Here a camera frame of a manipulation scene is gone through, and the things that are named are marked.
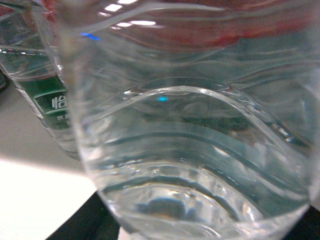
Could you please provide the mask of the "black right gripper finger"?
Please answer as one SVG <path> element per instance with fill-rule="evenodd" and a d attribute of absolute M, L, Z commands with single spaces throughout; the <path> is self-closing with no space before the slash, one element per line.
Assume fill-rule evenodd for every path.
<path fill-rule="evenodd" d="M 95 192 L 49 240 L 117 240 L 120 226 Z"/>

